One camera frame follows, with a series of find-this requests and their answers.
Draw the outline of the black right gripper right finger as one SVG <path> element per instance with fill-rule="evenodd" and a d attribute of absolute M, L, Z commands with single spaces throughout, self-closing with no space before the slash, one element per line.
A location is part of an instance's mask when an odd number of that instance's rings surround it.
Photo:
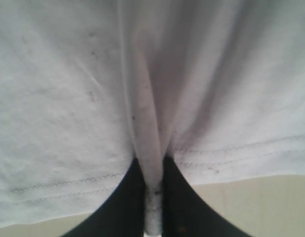
<path fill-rule="evenodd" d="M 163 237 L 240 237 L 241 230 L 214 211 L 186 181 L 173 158 L 163 160 Z"/>

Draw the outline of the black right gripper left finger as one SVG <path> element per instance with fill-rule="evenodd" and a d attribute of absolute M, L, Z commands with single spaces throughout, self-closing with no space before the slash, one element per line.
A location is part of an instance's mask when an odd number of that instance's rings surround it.
<path fill-rule="evenodd" d="M 65 237 L 142 237 L 145 182 L 138 160 L 132 160 L 110 197 Z"/>

